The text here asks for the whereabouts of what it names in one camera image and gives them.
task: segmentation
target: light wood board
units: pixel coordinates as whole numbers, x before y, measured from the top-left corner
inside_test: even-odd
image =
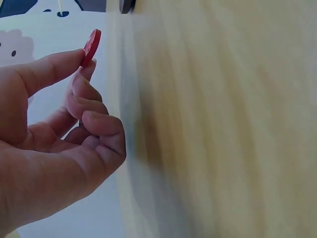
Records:
[[[317,3],[108,1],[127,238],[317,237]]]

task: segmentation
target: white paper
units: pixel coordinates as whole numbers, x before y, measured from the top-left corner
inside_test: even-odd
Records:
[[[95,28],[102,31],[102,39],[91,84],[106,98],[106,13],[80,11],[57,17],[55,12],[45,12],[0,18],[0,66],[83,48]],[[69,78],[34,95],[28,123],[42,120],[58,108],[68,82]],[[22,238],[124,237],[114,176],[87,198],[18,231]]]

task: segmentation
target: cartoon illustration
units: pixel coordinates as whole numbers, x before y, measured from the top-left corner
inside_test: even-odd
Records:
[[[61,0],[63,14],[67,16],[70,12],[81,11],[81,7],[75,0]],[[27,13],[53,12],[60,14],[58,0],[38,0],[37,3],[27,11]]]
[[[0,18],[25,13],[52,12],[59,17],[66,17],[72,12],[106,11],[106,0],[60,0],[62,15],[58,0],[3,0],[0,7]]]
[[[33,39],[22,36],[20,29],[0,31],[0,67],[33,61],[33,50]]]

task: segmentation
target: skin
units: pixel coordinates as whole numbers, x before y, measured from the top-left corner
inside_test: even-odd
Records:
[[[82,68],[84,57],[76,50],[0,67],[0,237],[86,197],[126,158],[122,123],[90,85],[96,63]],[[28,126],[28,98],[74,72],[60,108]]]

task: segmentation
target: red button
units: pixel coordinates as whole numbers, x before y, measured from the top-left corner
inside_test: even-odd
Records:
[[[91,33],[91,35],[90,35],[90,37],[89,37],[89,39],[84,47],[86,56],[85,56],[83,62],[81,63],[82,67],[86,67],[89,64],[89,62],[93,59],[93,57],[97,51],[99,42],[100,42],[100,37],[101,37],[101,30],[95,29]]]

